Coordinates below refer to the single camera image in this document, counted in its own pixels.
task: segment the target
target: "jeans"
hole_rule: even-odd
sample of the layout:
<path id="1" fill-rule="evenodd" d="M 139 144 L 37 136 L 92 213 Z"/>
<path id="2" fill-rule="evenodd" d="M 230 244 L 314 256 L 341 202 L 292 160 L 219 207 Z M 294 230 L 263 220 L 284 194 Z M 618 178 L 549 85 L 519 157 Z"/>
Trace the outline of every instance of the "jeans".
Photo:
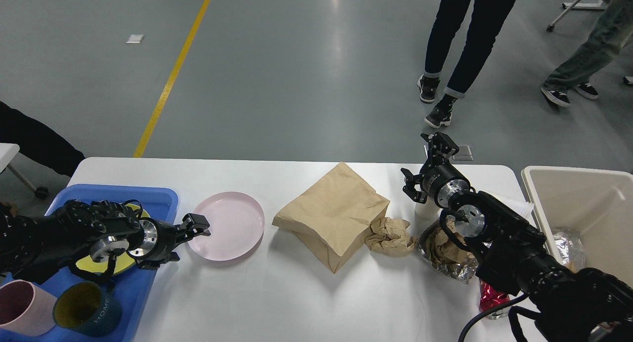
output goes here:
<path id="1" fill-rule="evenodd" d="M 0 142 L 20 146 L 20 153 L 61 175 L 72 176 L 86 159 L 63 137 L 43 123 L 0 101 Z"/>
<path id="2" fill-rule="evenodd" d="M 615 59 L 633 35 L 633 0 L 611 0 L 587 41 L 543 83 L 545 90 L 567 92 Z"/>
<path id="3" fill-rule="evenodd" d="M 448 81 L 445 94 L 463 98 L 488 59 L 493 44 L 516 0 L 475 0 L 466 45 Z M 452 39 L 466 16 L 470 0 L 441 0 L 429 36 L 426 77 L 439 77 Z"/>

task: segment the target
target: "dark green mug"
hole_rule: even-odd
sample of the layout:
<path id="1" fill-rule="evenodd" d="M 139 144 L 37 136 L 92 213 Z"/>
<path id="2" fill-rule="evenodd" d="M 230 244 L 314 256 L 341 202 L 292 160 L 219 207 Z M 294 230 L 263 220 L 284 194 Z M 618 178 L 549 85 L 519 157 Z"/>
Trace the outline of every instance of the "dark green mug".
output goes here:
<path id="1" fill-rule="evenodd" d="M 84 281 L 68 288 L 52 311 L 55 323 L 83 335 L 99 337 L 112 332 L 121 320 L 121 304 L 97 284 Z"/>

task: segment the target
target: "pink plate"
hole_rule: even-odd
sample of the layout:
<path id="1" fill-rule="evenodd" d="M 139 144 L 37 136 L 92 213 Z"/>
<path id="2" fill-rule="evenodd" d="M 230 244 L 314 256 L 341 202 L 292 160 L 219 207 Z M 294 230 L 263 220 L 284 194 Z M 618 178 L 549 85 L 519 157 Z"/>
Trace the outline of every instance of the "pink plate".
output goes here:
<path id="1" fill-rule="evenodd" d="M 255 247 L 264 234 L 264 211 L 247 194 L 215 194 L 197 205 L 194 214 L 206 217 L 211 235 L 197 236 L 189 241 L 189 246 L 209 260 L 240 257 Z"/>

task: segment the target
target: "aluminum foil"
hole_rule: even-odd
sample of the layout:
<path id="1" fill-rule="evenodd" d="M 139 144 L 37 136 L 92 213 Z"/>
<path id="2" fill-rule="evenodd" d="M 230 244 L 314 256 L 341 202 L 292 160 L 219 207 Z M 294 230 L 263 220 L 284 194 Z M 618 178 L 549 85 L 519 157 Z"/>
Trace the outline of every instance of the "aluminum foil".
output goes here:
<path id="1" fill-rule="evenodd" d="M 434 244 L 434 239 L 439 231 L 442 231 L 442 229 L 439 227 L 439 221 L 436 221 L 420 235 L 420 239 L 415 245 L 416 252 L 438 272 L 468 284 L 470 278 L 475 276 L 478 266 L 477 259 L 472 254 L 469 254 L 469 256 L 460 259 L 460 261 L 454 261 L 439 254 Z"/>
<path id="2" fill-rule="evenodd" d="M 585 267 L 586 253 L 578 231 L 568 228 L 560 229 L 554 233 L 554 242 L 563 259 L 563 265 L 574 272 Z"/>

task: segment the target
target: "pink mug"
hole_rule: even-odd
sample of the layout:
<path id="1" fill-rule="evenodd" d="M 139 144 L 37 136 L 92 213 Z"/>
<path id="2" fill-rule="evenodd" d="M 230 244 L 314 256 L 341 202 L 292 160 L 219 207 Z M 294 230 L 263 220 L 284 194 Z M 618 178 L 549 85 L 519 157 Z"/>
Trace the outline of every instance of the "pink mug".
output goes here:
<path id="1" fill-rule="evenodd" d="M 57 298 L 29 281 L 0 286 L 0 328 L 39 336 L 55 326 L 52 308 Z"/>

